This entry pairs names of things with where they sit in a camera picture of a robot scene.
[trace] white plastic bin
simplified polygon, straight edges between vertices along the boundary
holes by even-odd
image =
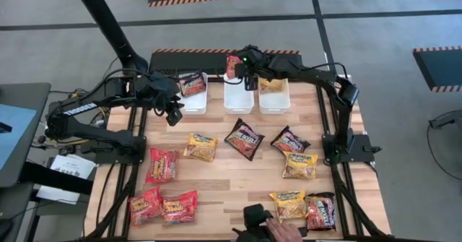
[[[223,78],[228,82],[239,82],[240,79],[228,79],[223,75]],[[252,111],[253,105],[253,91],[245,90],[244,81],[238,85],[225,85],[225,111],[229,114],[248,114]]]
[[[258,101],[262,114],[282,114],[290,108],[289,80],[284,79],[284,91],[261,93],[258,84]]]
[[[191,75],[191,73],[182,74],[180,77],[186,77],[188,75]],[[182,108],[185,115],[203,115],[207,112],[207,92],[209,90],[209,83],[207,82],[207,73],[202,73],[202,75],[206,83],[205,92],[189,97],[183,97],[181,94],[178,94],[181,98],[179,103],[185,104],[184,108]]]

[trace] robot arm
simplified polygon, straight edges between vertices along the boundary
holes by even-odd
[[[175,81],[161,74],[143,74],[140,77],[106,77],[93,90],[67,100],[53,102],[46,115],[47,129],[45,134],[54,140],[80,137],[110,144],[120,154],[130,155],[137,147],[146,142],[143,137],[134,137],[131,131],[108,131],[79,123],[74,116],[98,107],[124,108],[140,107],[155,109],[157,115],[167,114],[169,125],[176,125],[181,120],[176,95],[180,90]]]
[[[350,128],[351,114],[359,90],[348,79],[332,72],[298,66],[283,56],[265,54],[256,46],[247,46],[235,55],[243,61],[243,64],[236,66],[236,76],[243,78],[247,90],[257,89],[256,76],[268,80],[296,79],[322,87],[339,112],[339,129],[335,133],[334,151],[337,154],[349,153],[354,142]]]

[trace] wooden tabletop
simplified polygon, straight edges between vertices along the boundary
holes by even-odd
[[[139,227],[130,227],[129,240],[173,240],[173,239],[236,239],[232,228],[244,229],[243,208],[252,204],[262,203],[265,209],[273,215],[275,206],[269,193],[275,191],[305,190],[306,194],[323,191],[334,192],[331,170],[322,162],[324,159],[321,136],[323,125],[321,114],[313,85],[305,83],[290,83],[290,110],[282,115],[263,115],[258,108],[258,93],[255,93],[255,106],[249,115],[229,115],[223,107],[223,84],[209,83],[207,112],[204,115],[184,116],[174,127],[167,125],[165,118],[159,118],[150,111],[147,117],[146,137],[147,150],[145,161],[139,167],[136,182],[137,192],[154,187],[144,183],[149,167],[149,148],[164,150],[180,150],[183,152],[191,132],[216,137],[219,142],[215,159],[211,163],[180,156],[177,161],[176,180],[160,185],[161,195],[179,195],[185,191],[197,190],[199,205],[196,211],[196,221],[191,224],[162,226],[162,217],[156,217],[153,222]],[[331,109],[324,93],[326,110],[331,118]],[[137,113],[139,122],[141,109]],[[265,135],[253,162],[248,161],[239,152],[231,148],[223,139],[230,133],[237,119],[241,117],[253,130]],[[126,129],[129,110],[114,108],[111,111],[108,129],[117,131]],[[283,179],[282,171],[285,159],[270,146],[270,141],[286,126],[291,126],[293,132],[307,139],[311,146],[306,153],[319,155],[316,179],[307,181],[300,179]],[[352,115],[352,128],[363,132],[359,106],[356,104]],[[356,189],[357,201],[370,219],[385,233],[390,233],[388,220],[383,206],[378,180],[372,169],[364,163],[350,163],[352,178]],[[85,219],[87,233],[95,229],[95,218],[98,202],[109,165],[101,165],[96,172],[92,196]],[[114,167],[103,197],[100,220],[105,216],[113,203],[116,189],[119,165]],[[116,235],[121,234],[123,213],[126,203],[120,209]],[[349,231],[354,233],[354,222],[348,202],[345,200]],[[337,229],[330,231],[311,231],[308,238],[335,239],[342,238],[338,214]],[[289,220],[302,227],[304,219]]]

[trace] human hand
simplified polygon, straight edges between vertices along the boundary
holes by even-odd
[[[302,242],[302,235],[293,224],[279,224],[274,218],[266,219],[269,231],[273,233],[276,242]]]

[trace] gray floor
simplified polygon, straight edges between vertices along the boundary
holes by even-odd
[[[107,0],[119,21],[313,14],[311,0],[226,0],[161,8],[147,0]],[[460,9],[462,0],[319,0],[323,13]],[[92,22],[80,0],[0,0],[0,26]],[[336,61],[360,89],[366,130],[377,154],[380,187],[391,230],[402,238],[459,241],[461,182],[445,175],[427,147],[427,121],[461,108],[460,93],[433,93],[411,55],[416,47],[458,46],[461,15],[325,20]],[[324,62],[315,20],[233,22],[205,25],[125,27],[146,59],[154,48],[298,49],[305,65]],[[50,82],[55,90],[90,89],[115,54],[98,29],[0,31],[0,84]],[[51,95],[50,100],[62,98]],[[452,126],[432,131],[438,160],[462,176],[460,133]],[[32,150],[43,162],[53,152]],[[82,216],[47,217],[36,241],[74,239]]]

